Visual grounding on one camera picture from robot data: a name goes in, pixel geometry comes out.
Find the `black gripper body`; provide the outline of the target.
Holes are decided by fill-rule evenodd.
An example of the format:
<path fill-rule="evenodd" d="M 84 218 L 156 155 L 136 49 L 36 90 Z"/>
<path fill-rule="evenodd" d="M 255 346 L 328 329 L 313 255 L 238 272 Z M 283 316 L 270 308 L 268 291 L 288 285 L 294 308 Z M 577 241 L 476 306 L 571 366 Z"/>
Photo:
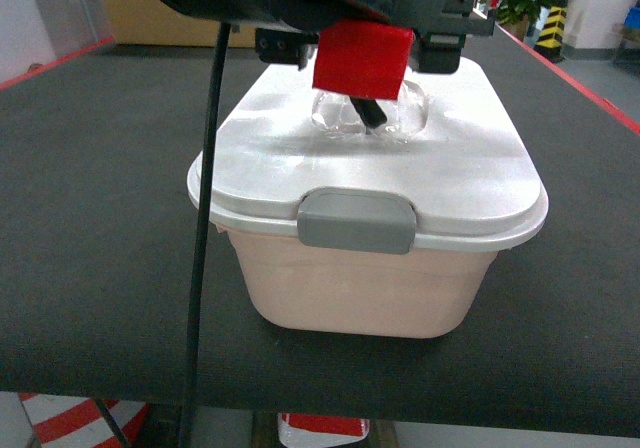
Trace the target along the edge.
<path fill-rule="evenodd" d="M 268 31 L 297 31 L 300 44 L 343 19 L 407 28 L 417 40 L 412 66 L 450 74 L 457 69 L 467 36 L 490 36 L 493 19 L 472 15 L 472 0 L 159 0 L 192 18 L 248 23 Z"/>

